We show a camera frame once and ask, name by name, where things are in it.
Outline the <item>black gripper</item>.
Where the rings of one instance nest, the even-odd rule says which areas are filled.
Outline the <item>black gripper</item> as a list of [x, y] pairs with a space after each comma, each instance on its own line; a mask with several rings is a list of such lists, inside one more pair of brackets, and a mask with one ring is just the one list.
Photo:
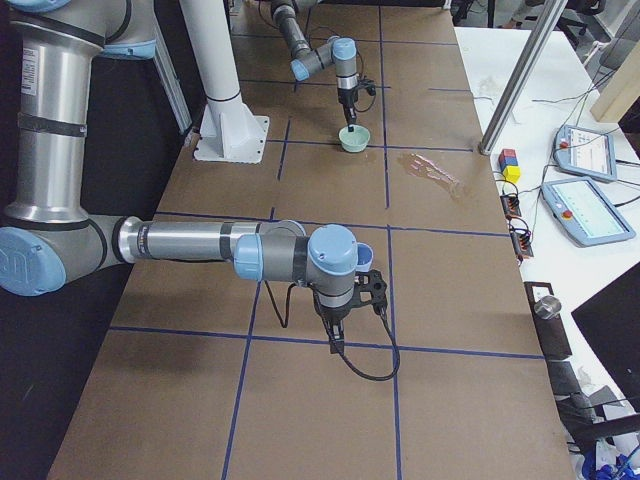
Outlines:
[[343, 113], [347, 125], [347, 131], [353, 132], [357, 122], [355, 104], [358, 101], [358, 87], [338, 88], [338, 101], [343, 107]]
[[327, 328], [327, 336], [329, 339], [330, 353], [344, 353], [344, 330], [343, 320], [349, 315], [351, 306], [345, 304], [339, 307], [328, 307], [322, 305], [320, 300], [314, 299], [314, 308], [316, 313], [321, 317], [325, 327]]

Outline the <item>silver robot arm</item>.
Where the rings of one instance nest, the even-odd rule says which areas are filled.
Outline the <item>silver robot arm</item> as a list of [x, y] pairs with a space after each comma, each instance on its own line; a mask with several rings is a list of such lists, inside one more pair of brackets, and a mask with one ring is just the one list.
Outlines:
[[356, 101], [360, 80], [356, 43], [352, 38], [333, 35], [318, 48], [313, 48], [299, 26], [297, 14], [316, 4], [318, 1], [272, 1], [271, 19], [289, 48], [290, 67], [298, 82], [308, 80], [330, 66], [335, 67], [338, 100], [343, 108], [347, 129], [353, 132], [357, 121]]
[[85, 153], [93, 64], [154, 54], [151, 1], [5, 1], [1, 5], [1, 216], [28, 258], [60, 271], [50, 287], [17, 291], [1, 284], [1, 352], [8, 357], [63, 338], [64, 308], [104, 304], [73, 282], [123, 261], [117, 230], [159, 203], [170, 163], [149, 158], [147, 128], [111, 119]]

